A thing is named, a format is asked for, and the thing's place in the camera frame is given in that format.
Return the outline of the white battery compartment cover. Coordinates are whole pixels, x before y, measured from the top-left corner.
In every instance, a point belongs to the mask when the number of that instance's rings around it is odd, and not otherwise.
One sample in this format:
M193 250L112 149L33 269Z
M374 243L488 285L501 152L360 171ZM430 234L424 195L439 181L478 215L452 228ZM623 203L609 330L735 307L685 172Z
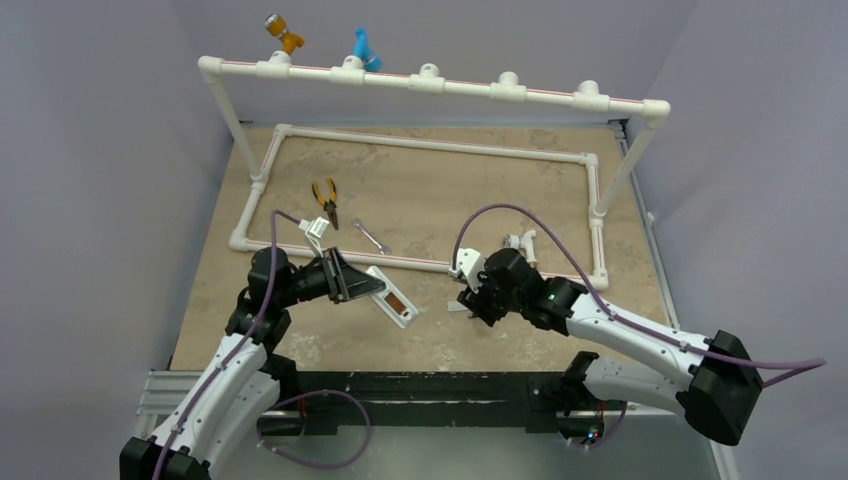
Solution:
M450 312L459 312L459 311L467 311L468 310L467 307L465 307L464 305L462 305L461 303L459 303L457 301L449 301L447 303L447 309Z

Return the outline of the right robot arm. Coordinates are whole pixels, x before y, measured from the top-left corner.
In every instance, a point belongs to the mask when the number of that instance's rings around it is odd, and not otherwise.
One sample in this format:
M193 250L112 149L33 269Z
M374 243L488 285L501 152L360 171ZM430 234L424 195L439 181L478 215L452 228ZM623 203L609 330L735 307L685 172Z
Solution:
M702 436L739 444L764 388L743 342L661 325L606 302L566 277L543 277L516 249L485 257L460 249L449 269L464 284L458 303L489 326L516 313L540 330L574 336L632 359L621 365L594 354L576 359L561 381L576 407L620 400L682 416Z

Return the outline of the white remote control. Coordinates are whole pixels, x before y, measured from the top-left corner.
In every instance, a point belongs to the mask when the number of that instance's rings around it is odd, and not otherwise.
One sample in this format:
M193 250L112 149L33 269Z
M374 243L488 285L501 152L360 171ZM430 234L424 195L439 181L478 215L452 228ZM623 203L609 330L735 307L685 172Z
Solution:
M369 294L369 298L400 329L408 328L418 317L418 308L377 266L368 267L366 273L384 284L382 290Z

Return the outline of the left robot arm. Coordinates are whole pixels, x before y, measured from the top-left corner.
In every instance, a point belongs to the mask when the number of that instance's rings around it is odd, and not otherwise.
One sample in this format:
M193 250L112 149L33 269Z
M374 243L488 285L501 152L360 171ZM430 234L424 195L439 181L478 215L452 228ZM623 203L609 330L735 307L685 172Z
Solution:
M385 287L350 265L337 248L301 267L278 247L255 253L213 359L148 438L127 441L119 456L120 478L217 478L262 413L303 396L294 361L274 352L291 324L290 307L318 298L339 304Z

